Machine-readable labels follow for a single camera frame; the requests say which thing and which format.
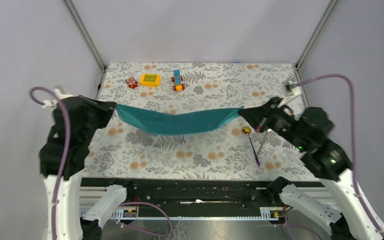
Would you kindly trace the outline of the teal cloth napkin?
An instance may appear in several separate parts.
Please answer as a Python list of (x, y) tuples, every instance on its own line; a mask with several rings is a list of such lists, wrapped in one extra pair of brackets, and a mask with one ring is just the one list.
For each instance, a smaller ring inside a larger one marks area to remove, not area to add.
[(118, 104), (118, 117), (131, 126), (154, 135), (178, 136), (214, 131), (239, 117), (238, 108), (217, 108), (183, 114), (168, 114)]

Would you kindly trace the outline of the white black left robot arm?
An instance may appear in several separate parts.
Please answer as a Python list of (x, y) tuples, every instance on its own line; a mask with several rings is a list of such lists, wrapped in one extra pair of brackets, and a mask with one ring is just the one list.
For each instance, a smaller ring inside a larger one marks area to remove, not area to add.
[(89, 145), (95, 132), (107, 126), (115, 108), (115, 102), (84, 96), (57, 102), (52, 112), (54, 125), (39, 151), (47, 192), (48, 240), (99, 240), (116, 208), (134, 202), (134, 190), (110, 185), (94, 206), (80, 215), (80, 187)]

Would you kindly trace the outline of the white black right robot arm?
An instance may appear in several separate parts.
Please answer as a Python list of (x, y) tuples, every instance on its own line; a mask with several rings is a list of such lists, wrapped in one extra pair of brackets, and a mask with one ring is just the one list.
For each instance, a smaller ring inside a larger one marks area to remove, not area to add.
[(281, 104), (279, 97), (262, 106), (243, 108), (238, 114), (256, 131), (270, 129), (302, 153), (304, 166), (324, 185), (336, 208), (322, 204), (283, 177), (273, 181), (267, 201), (295, 208), (321, 226), (333, 240), (384, 240), (384, 222), (379, 219), (358, 183), (354, 165), (345, 151), (329, 138), (334, 124), (320, 107), (306, 108), (299, 118)]

